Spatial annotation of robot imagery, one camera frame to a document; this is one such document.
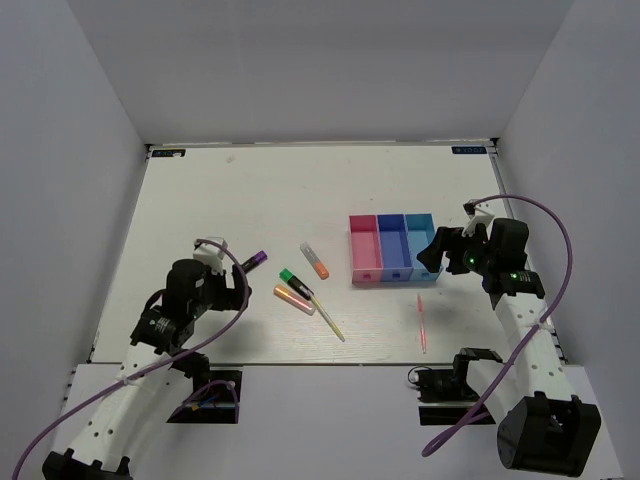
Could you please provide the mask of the green cap black marker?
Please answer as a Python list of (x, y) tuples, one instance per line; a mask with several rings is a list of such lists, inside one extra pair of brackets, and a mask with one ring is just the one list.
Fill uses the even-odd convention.
[(314, 296), (313, 291), (289, 269), (282, 269), (279, 278), (305, 300), (310, 301)]

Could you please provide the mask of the pink thin pen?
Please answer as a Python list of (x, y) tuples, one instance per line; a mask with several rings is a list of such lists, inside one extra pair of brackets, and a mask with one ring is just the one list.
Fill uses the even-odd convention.
[(425, 319), (424, 319), (424, 305), (423, 305), (423, 300), (420, 294), (417, 294), (416, 308), (419, 316), (421, 349), (422, 349), (422, 353), (426, 354), (427, 343), (426, 343), (426, 330), (425, 330)]

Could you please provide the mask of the purple cap black marker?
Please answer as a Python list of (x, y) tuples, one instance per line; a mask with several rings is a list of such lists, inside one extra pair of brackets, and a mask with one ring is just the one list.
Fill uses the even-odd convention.
[(251, 271), (255, 270), (257, 267), (259, 267), (261, 264), (263, 264), (267, 259), (268, 259), (268, 255), (264, 250), (261, 250), (256, 254), (254, 254), (253, 256), (251, 256), (250, 258), (248, 258), (247, 260), (245, 260), (242, 263), (241, 268), (245, 274), (248, 274)]

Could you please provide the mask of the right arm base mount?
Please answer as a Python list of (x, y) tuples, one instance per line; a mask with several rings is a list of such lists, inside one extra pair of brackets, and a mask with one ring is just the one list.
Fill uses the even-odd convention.
[(474, 361), (502, 358), (493, 350), (462, 348), (447, 367), (416, 366), (407, 373), (409, 385), (418, 392), (421, 426), (453, 426), (479, 399), (467, 384), (468, 367)]

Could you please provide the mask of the orange cap clear highlighter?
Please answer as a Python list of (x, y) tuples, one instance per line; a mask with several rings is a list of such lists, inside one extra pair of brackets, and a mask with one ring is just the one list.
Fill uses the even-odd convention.
[(307, 242), (300, 244), (300, 250), (321, 280), (329, 278), (329, 271)]

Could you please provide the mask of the orange pink clear highlighter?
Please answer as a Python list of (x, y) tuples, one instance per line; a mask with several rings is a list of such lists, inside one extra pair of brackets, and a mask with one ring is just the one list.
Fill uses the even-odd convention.
[(316, 311), (315, 306), (310, 301), (305, 300), (283, 285), (276, 285), (273, 289), (273, 293), (276, 297), (293, 306), (297, 310), (305, 313), (306, 315), (313, 316)]

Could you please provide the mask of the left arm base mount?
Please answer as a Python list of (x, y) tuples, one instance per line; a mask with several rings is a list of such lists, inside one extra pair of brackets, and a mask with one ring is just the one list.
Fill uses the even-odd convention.
[(174, 410), (168, 423), (235, 425), (239, 422), (241, 369), (215, 367), (199, 353), (175, 362), (172, 368), (184, 374), (191, 393)]

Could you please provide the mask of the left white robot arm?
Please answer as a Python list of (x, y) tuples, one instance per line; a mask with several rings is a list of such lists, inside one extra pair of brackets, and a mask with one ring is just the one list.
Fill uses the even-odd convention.
[(48, 454), (44, 477), (132, 478), (135, 456), (176, 410), (174, 394), (199, 399), (210, 390), (209, 359), (185, 346), (196, 321), (210, 311), (241, 315), (250, 295), (239, 262), (225, 271), (217, 255), (175, 261), (146, 302), (113, 385), (87, 399), (95, 412), (63, 451)]

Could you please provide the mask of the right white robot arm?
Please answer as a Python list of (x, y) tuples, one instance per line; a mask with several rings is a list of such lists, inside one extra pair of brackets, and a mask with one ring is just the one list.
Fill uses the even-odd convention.
[(497, 424), (496, 444), (511, 470), (577, 478), (601, 427), (596, 405), (583, 402), (568, 381), (544, 320), (545, 291), (526, 267), (528, 226), (498, 218), (491, 227), (440, 227), (418, 260), (434, 270), (444, 258), (448, 272), (474, 272), (500, 321), (511, 354), (501, 361), (487, 350), (460, 352), (451, 374), (453, 390), (485, 408)]

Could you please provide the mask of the yellow thin pen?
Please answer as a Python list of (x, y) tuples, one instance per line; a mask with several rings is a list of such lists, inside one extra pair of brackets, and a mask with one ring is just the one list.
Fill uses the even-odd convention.
[(332, 330), (332, 332), (336, 335), (336, 337), (341, 341), (341, 342), (345, 342), (345, 337), (343, 335), (343, 333), (341, 332), (341, 330), (338, 328), (338, 326), (335, 324), (335, 322), (333, 321), (333, 319), (330, 317), (330, 315), (328, 314), (328, 312), (325, 310), (325, 308), (322, 306), (322, 304), (319, 302), (319, 300), (316, 298), (315, 295), (311, 296), (311, 302), (314, 304), (317, 312), (320, 314), (320, 316), (325, 320), (325, 322), (327, 323), (327, 325), (329, 326), (329, 328)]

